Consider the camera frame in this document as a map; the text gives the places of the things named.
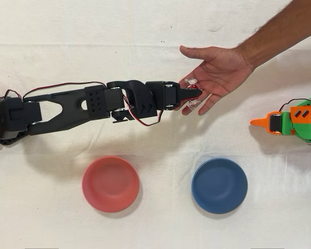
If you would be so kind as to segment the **person's open hand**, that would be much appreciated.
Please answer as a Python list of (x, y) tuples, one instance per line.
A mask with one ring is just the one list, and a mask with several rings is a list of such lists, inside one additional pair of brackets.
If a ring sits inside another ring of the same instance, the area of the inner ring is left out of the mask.
[(198, 114), (206, 114), (221, 98), (236, 90), (252, 74), (255, 67), (236, 48), (219, 47), (188, 48), (180, 46), (180, 52), (190, 58), (202, 60), (179, 84), (185, 88), (188, 80), (197, 80), (202, 90), (200, 99), (205, 102)]

